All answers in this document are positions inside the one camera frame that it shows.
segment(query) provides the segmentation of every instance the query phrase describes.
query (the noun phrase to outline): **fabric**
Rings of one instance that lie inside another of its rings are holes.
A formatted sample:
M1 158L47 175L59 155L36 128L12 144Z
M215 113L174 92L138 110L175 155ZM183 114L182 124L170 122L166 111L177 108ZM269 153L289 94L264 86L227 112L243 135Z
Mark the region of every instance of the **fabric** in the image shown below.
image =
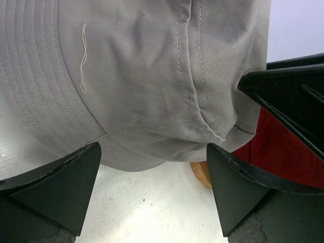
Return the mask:
M233 153L282 178L324 189L324 163L265 109L256 136Z
M64 156L142 171L235 151L260 107L237 89L266 67L270 0L0 1L0 88L22 124Z

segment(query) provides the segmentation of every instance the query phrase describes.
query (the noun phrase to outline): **gray bucket hat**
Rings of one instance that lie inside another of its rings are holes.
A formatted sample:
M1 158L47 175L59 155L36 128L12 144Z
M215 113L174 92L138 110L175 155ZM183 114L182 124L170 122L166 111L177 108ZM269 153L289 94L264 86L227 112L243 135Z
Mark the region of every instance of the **gray bucket hat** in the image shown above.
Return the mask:
M270 1L2 0L0 88L53 153L98 141L142 171L232 152L260 107L237 89L266 67Z

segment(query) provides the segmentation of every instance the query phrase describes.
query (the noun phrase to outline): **white wall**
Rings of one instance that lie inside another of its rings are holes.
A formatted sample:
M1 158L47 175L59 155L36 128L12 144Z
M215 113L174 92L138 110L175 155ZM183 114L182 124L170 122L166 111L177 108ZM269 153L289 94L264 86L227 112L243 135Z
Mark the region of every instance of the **white wall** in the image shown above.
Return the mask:
M272 0L268 62L324 53L324 1Z

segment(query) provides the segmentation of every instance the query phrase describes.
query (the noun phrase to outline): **red fabric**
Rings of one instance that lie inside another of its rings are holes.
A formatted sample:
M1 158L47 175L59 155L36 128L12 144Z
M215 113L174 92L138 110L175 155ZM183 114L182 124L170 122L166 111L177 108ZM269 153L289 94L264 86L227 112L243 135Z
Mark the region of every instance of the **red fabric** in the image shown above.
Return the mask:
M256 136L233 154L277 176L324 189L324 162L264 109Z

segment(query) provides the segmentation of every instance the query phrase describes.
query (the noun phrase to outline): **stitching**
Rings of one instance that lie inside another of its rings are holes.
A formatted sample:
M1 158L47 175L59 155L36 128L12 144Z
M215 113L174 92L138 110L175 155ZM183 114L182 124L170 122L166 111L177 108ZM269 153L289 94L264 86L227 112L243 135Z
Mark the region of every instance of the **stitching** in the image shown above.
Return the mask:
M7 1L6 1L6 4L5 4L5 17L6 17L6 9L7 9ZM24 2L24 4L23 4L23 8L22 8L22 9L23 9L23 15L24 15L25 2ZM13 11L14 14L15 14L15 10L16 10L16 1L15 1L15 4L14 4L14 11ZM6 28L6 26L5 26L5 21L4 21L4 34L5 34L5 40L6 40L5 42L6 42L6 47L7 47L7 53L8 53L8 57L9 57L9 64L10 64L11 69L12 69L12 71L13 71L13 75L14 75L14 79L15 79L15 82L14 82L14 83L16 84L17 90L19 90L18 85L17 85L17 81L16 81L16 80L17 80L17 79L16 79L16 75L15 75L14 69L13 69L13 67L12 67L12 61L11 61L10 54L9 54L9 48L8 48L8 44L7 44L7 36L6 36L5 28ZM17 60L18 60L19 70L21 70L20 62L19 62L18 56L17 56ZM15 95L14 95L14 92L13 92L12 86L11 86L10 81L9 81L9 79L8 79L8 76L7 76L7 73L6 73L5 67L4 67L4 71L5 71L5 74L6 74L6 77L7 77L7 80L8 80L9 86L10 86L10 88L11 88L12 95L13 95L13 98L14 98L15 102L18 104L19 108L20 108L21 111L24 113L24 115L26 115L26 116L29 118L30 116L27 115L26 112L24 112L24 109L22 109L21 105L17 102L17 99L16 99L16 97L15 97ZM22 80L23 80L23 82L24 82L24 86L25 86L25 88L26 88L27 94L29 95L30 100L31 100L31 102L32 102L32 104L33 104L33 107L35 108L35 103L34 103L33 99L31 98L31 96L30 96L30 94L29 94L29 92L28 92L28 90L27 90L26 83L25 83L25 79L23 78L23 76L22 76ZM27 106L25 100L21 97L21 94L20 94L19 91L18 91L18 94L19 94L21 100L23 101L23 103L25 104L26 108L28 109L28 106ZM37 129L40 131L40 133L41 133L42 135L45 135L44 130L43 130L42 128L40 128L39 126L37 126Z
M148 159L148 158L154 158L154 157L152 157L152 156L147 157L147 156L144 156L144 155L142 155L142 154L140 154L140 153L134 152L133 150L131 150L131 149L129 149L129 148L127 148L127 147L121 145L121 144L120 144L119 142L117 142L117 141L116 141L112 136L109 136L109 138L110 138L111 141L112 141L113 143L115 143L117 146L120 146L120 147L126 149L127 151L129 151L129 152L131 152L131 153L133 153L133 154L135 154L135 155L139 155L139 156L144 157L144 158L146 158L146 159Z
M90 144L90 143L93 143L94 141L96 141L97 139L102 138L102 137L105 136L105 135L108 135L108 134L107 134L107 133L102 134L102 135L99 136L98 138L95 138L95 139L91 140L90 142L88 142L85 146L87 146L87 145Z
M179 128L179 129L177 129L177 130L175 130L175 131L173 131L173 132L169 132L169 133L159 133L159 132L157 132L157 131L152 131L152 132L154 132L155 134L160 134L160 135L165 135L165 134L174 134L174 133L180 131L181 129L183 129L183 128L189 126L189 125L192 125L192 124L195 124L195 123L188 123L188 124L182 126L181 128ZM128 137L129 135L140 135L140 134L143 134L143 133L146 133L146 132L150 132L150 131L151 131L151 130L144 130L144 131L139 132L139 133L134 133L134 134L124 134L124 135L121 135L121 136L119 136L119 137L122 138L122 137Z
M54 48L55 48L55 51L56 51L57 61L58 61L58 64L60 66L60 70L61 70L61 74L63 76L63 79L64 79L64 81L66 83L66 86L68 87L69 92L70 92L70 95L75 99L76 105L79 107L79 109L83 111L85 108L80 106L79 102L77 101L77 98L75 97L74 93L71 91L70 86L67 84L67 80L66 80L66 77L65 77L65 74L63 72L62 65L61 65L61 61L59 59L59 54L58 54L58 50L57 50L57 46L56 46L56 41L55 41L55 36L54 36L54 33L55 33L54 32L54 8L55 8L55 1L53 1L53 7L52 7L52 30L53 30Z
M112 135L112 134L135 131L135 130L140 130L140 129L147 129L148 131L163 131L163 130L166 130L166 129L169 129L169 128L176 128L176 127L180 126L181 124L189 122L189 121L191 121L191 119L187 119L187 120L185 120L185 121L183 121L183 122L181 122L179 124L169 126L169 127L166 127L166 128L161 128L161 129L156 129L159 126L146 126L146 125L140 124L140 125L136 125L136 126L129 126L129 127L125 127L125 128L122 128L122 129L117 129L117 130L112 131L112 133L110 133L110 134Z
M7 9L7 1L6 1L6 3L5 3L5 18L6 18L6 13L7 13L7 12L6 12L6 9ZM15 14L15 10L16 10L16 1L15 1L15 3L14 3L14 11L13 11L14 14ZM9 48L8 48L8 44L7 44L7 35L6 35L6 31L4 31L4 35L5 35L5 40L6 40L5 43L6 43L7 52L8 52L8 57L9 57L9 64L10 64L11 69L12 69L12 71L13 71L14 79L16 80L15 72L14 72L14 69L13 69L13 66L12 66L12 63L11 63L11 60L10 60ZM3 69L4 69L5 76L6 76L6 79L7 79L8 84L9 84L9 87L10 87L10 90L11 90L12 97L13 97L14 100L15 100L15 103L19 106L19 108L20 108L20 110L23 112L23 114L24 114L26 117L28 117L28 115L26 114L26 112L24 112L24 110L22 109L21 105L17 102L17 99L16 99L16 97L15 97L15 95L14 95L13 88L12 88L12 86L11 86L11 84L10 84L8 74L7 74L7 72L6 72L6 69L5 69L4 63L2 62L1 57L0 57L0 62L1 62L1 66L2 66Z
M181 0L181 19L180 22L183 20L183 0Z
M44 69L43 69L43 66L41 65L41 61L40 61L40 59L39 59L39 55L38 55L38 50L37 50L37 46L36 46L36 42L35 42L35 30L34 30L34 27L35 27L35 24L34 24L34 18L35 18L35 0L34 0L34 3L33 3L33 10L32 10L32 35L33 35L33 44L34 44L34 46L35 46L35 50L36 50L36 54L37 54L37 59L38 59L38 62L39 62L39 65L40 65L40 68L41 68L41 70L42 70L42 72L43 72L43 74L44 74L44 77L45 77L45 81L46 81L46 85L47 85L47 88L49 89L49 91L51 92L51 94L52 94L52 97L53 97L53 99L55 100L55 98L54 98L54 96L53 96L53 93L52 93L52 91L51 91L51 89L50 89L50 87L49 87L49 85L48 85L48 79L47 79L47 77L46 77L46 75L45 75L45 73L44 73ZM29 58L28 58L28 55L27 55L27 62L28 62L28 66L30 67L30 62L29 62ZM36 84L36 87L37 87L37 90L38 90L38 92L39 92L39 94L42 96L42 98L44 99L44 96L41 94L41 92L39 91L39 89L38 89L38 86L37 86L37 84ZM49 110L49 113L51 114L51 116L55 119L55 121L57 121L57 123L58 124L60 124L60 122L55 118L55 116L52 114L52 112L51 112L51 110L50 110L50 108L49 108L49 106L48 106L48 104L46 103L46 102L44 102L44 104L46 105L46 107L48 108L48 110ZM63 116L65 117L65 119L69 122L69 120L67 119L67 117L65 116L65 114L61 111L61 113L63 114ZM69 131L67 130L67 129L65 129L65 131L67 132L67 134L69 134L69 135L71 135L71 137L73 137L73 138L75 138L71 133L69 133Z
M187 93L187 90L186 90L186 87L184 86L183 84L183 76L182 76L182 71L181 71L181 66L180 66L180 60L179 60L179 34L178 34L178 23L176 23L176 46L177 46L177 62L178 62L178 69L179 69L179 75L180 75L180 81L181 81L181 85L182 85L182 88L185 92L185 96L186 96L186 102L187 102L187 109L188 109L188 113L191 117L191 112L190 112L190 108L189 108L189 101L188 101L188 93ZM216 140L213 140L211 139L202 129L201 127L199 126L198 123L194 122L196 124L196 126L202 131L202 133L210 140L212 141L213 143L218 143Z
M51 60L50 60L49 51L48 51L48 48L47 48L47 42L45 41L45 30L44 30L44 11L45 11L45 1L43 1L43 3L44 3L44 4L43 4L43 13L42 13L42 14L43 14L43 16L42 16L43 40L44 40L44 43L45 43L46 55L47 55L47 58L48 58L48 60L49 60L50 66L51 66L52 73L53 73L55 79L57 80L56 75L55 75L55 72L54 72L54 70L53 70L52 62L51 62ZM70 110L71 114L73 114L73 116L75 117L75 120L76 120L76 121L81 125L81 127L83 127L85 130L87 130L86 127L83 126L83 124L81 124L81 123L79 122L79 120L76 118L76 116L74 115L74 112L73 112L73 110L71 109L69 102L66 101L66 98L65 98L65 96L64 96L64 94L63 94L63 92L62 92L62 90L61 90L61 87L59 86L58 83L57 83L57 87L59 88L60 93L62 94L62 97L63 97L63 99L64 99L64 101L65 101L66 106L67 106L68 109Z
M201 54L201 42L200 42L200 36L201 36L201 0L199 0L199 24L198 24L198 51L199 51L199 60L200 60L200 69L201 69L201 75L203 82L206 81L205 78L205 72L203 68L203 58ZM211 113L213 120L215 120L215 116L213 113Z
M236 123L237 123L237 124L241 124L241 125L243 125L244 127L248 128L248 129L251 129L251 130L254 130L254 129L256 128L256 127L252 127L252 126L250 126L250 125L248 125L248 124L246 124L246 123L244 123L244 122L242 122L242 121L240 121L240 120L237 120Z
M15 3L14 3L14 10L13 10L14 15L15 15L15 12L16 12L16 1L15 1ZM17 84L16 75L15 75L15 72L14 72L14 69L13 69L13 66L12 66L12 61L11 61L10 54L9 54L9 48L8 48L8 44L7 44L6 31L4 31L4 33L5 33L5 38L6 38L6 47L7 47L7 51L8 51L9 63L10 63L11 69L12 69L12 71L13 71L13 75L14 75L14 79L15 79L15 82L14 82L14 83L16 84L16 87L17 87L17 90L18 90L18 94L19 94L21 100L23 101L23 103L25 104L26 108L28 109L28 105L26 104L25 100L21 97L21 94L20 94L20 92L19 92L19 88L18 88L18 84ZM20 62L19 62L18 55L17 55L17 60L18 60L19 70L21 70L21 66L20 66ZM23 82L24 82L25 88L26 88L26 90L27 90L26 83L25 83L25 79L23 78L22 73L21 73L21 77L22 77L22 80L23 80ZM29 115L26 114L26 112L24 112L24 109L23 109L23 108L21 107L21 105L17 102L17 99L16 99L16 97L15 97L15 95L14 95L14 93L13 93L13 89L12 89L12 86L11 86L11 84L10 84L10 81L8 80L8 82L9 82L9 86L10 86L10 88L11 88L11 90L12 90L13 98L15 99L16 103L17 103L18 106L20 107L21 111L24 113L24 115L26 115L27 117L30 117ZM35 108L35 103L34 103L34 101L32 100L32 98L31 98L31 96L30 96L29 93L28 93L28 95L29 95L29 97L30 97L30 100L32 101L33 107ZM43 130L42 128L40 128L39 126L37 126L37 129L41 132L41 134L43 134L43 135L45 134L45 133L44 133L44 130Z
M176 42L176 44L177 44L177 62L178 62L179 75L180 75L180 80L181 80L182 88L184 89L184 91L185 91L185 95L186 95L187 109L188 109L188 112L189 112L189 114L190 114L190 110L189 110L189 101L188 101L188 94L187 94L186 87L185 87L184 84L183 84L183 77L182 77L181 66L180 66L180 61L179 61L179 35L178 35L178 23L176 24L176 37L177 37L177 42Z

